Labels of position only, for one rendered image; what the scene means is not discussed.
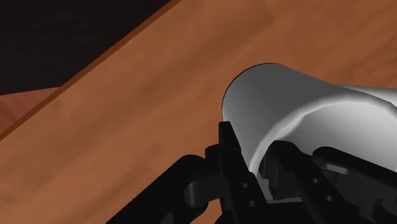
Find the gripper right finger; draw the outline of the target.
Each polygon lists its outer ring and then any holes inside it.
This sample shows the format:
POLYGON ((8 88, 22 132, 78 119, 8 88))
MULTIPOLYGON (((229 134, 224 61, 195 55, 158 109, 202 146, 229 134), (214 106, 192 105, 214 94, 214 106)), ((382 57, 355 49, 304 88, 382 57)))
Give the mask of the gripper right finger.
POLYGON ((274 141, 258 172, 278 224, 397 224, 397 172, 338 149, 274 141))

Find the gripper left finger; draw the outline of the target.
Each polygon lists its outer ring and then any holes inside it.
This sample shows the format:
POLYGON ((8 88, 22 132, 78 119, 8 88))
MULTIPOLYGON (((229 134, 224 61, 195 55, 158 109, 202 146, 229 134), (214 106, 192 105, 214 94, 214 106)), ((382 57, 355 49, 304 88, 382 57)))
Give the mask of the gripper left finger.
POLYGON ((106 224, 191 224, 216 199, 222 214, 214 224, 260 224, 267 202, 231 123, 220 122, 218 135, 204 157, 178 159, 106 224))

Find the white cup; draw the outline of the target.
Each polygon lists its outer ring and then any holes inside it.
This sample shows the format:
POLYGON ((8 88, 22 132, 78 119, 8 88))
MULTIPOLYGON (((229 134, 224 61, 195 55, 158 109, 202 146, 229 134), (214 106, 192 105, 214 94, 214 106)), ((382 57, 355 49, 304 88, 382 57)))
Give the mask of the white cup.
POLYGON ((280 64, 258 64, 228 86, 222 117, 248 169, 275 140, 310 155, 331 146, 391 171, 397 183, 397 89, 335 85, 280 64))

